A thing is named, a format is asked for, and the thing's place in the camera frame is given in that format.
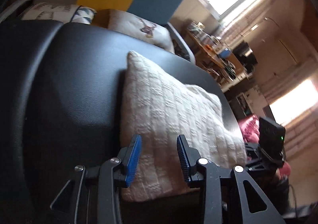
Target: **patterned cushion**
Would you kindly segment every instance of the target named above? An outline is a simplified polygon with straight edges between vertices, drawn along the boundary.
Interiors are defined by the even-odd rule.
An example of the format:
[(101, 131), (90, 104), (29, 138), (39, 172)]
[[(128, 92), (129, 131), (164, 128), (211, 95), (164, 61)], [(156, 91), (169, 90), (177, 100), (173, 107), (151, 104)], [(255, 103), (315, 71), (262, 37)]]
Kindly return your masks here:
[(80, 22), (91, 24), (96, 11), (79, 5), (52, 5), (37, 3), (28, 10), (22, 20), (58, 20), (63, 23)]
[(147, 201), (190, 192), (183, 180), (176, 138), (219, 166), (246, 160), (243, 139), (224, 128), (219, 98), (195, 85), (184, 85), (136, 52), (128, 53), (121, 106), (121, 146), (133, 134), (142, 137), (135, 180), (122, 190), (124, 200)]
[(111, 9), (107, 28), (175, 53), (170, 33), (166, 28), (134, 14)]

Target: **wooden table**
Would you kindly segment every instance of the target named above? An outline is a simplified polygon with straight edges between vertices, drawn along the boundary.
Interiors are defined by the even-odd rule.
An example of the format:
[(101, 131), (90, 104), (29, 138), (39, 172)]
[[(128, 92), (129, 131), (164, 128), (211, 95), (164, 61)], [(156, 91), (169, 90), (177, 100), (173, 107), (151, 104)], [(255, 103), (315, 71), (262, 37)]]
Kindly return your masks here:
[(213, 63), (215, 63), (220, 68), (224, 68), (223, 61), (220, 58), (218, 58), (214, 52), (212, 52), (209, 49), (207, 49), (206, 47), (202, 46), (200, 40), (198, 38), (196, 38), (188, 29), (186, 29), (186, 33), (195, 42), (197, 47), (200, 49), (200, 52), (195, 55), (196, 62), (198, 64), (200, 64), (197, 66), (202, 68), (201, 61), (204, 57), (206, 57), (206, 55), (208, 55)]
[[(196, 64), (198, 67), (205, 69), (205, 67), (202, 65), (202, 61), (209, 57), (209, 59), (215, 63), (218, 67), (221, 69), (224, 68), (223, 61), (218, 58), (217, 54), (213, 51), (208, 50), (205, 46), (202, 46), (200, 40), (196, 38), (188, 29), (186, 29), (186, 34), (194, 41), (195, 45), (199, 48), (200, 52), (198, 52), (195, 55), (196, 58)], [(227, 58), (228, 61), (230, 61), (235, 66), (235, 75), (238, 76), (242, 72), (245, 71), (244, 66), (240, 63), (240, 61), (236, 58), (235, 55), (230, 54), (230, 56)]]

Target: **cable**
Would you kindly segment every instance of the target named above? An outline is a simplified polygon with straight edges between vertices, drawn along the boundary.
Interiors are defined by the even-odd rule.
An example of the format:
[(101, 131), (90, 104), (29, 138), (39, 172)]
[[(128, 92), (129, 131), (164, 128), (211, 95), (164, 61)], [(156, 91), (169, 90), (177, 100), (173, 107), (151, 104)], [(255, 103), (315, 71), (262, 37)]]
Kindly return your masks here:
[(263, 20), (271, 20), (272, 22), (274, 22), (276, 24), (277, 27), (279, 27), (279, 25), (276, 23), (276, 21), (274, 21), (272, 18), (264, 17)]
[(298, 212), (297, 212), (297, 201), (296, 201), (295, 189), (294, 189), (294, 187), (293, 187), (291, 184), (290, 184), (289, 186), (291, 187), (292, 192), (293, 192), (293, 198), (294, 198), (294, 202), (295, 202), (295, 215), (296, 215), (296, 219), (299, 220), (299, 219), (298, 219)]

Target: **curtain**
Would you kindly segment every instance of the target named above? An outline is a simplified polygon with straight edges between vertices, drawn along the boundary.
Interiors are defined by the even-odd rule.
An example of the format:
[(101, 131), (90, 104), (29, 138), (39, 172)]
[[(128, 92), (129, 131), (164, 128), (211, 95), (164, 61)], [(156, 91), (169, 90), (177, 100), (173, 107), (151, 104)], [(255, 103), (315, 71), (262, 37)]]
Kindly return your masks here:
[(259, 85), (260, 90), (268, 104), (272, 104), (311, 77), (317, 69), (318, 63), (316, 59), (308, 57), (306, 61), (288, 68), (275, 78), (271, 78), (264, 84)]
[(246, 0), (220, 23), (220, 27), (213, 33), (220, 36), (222, 41), (230, 47), (238, 43), (238, 40), (255, 25), (256, 20), (264, 13), (276, 0)]

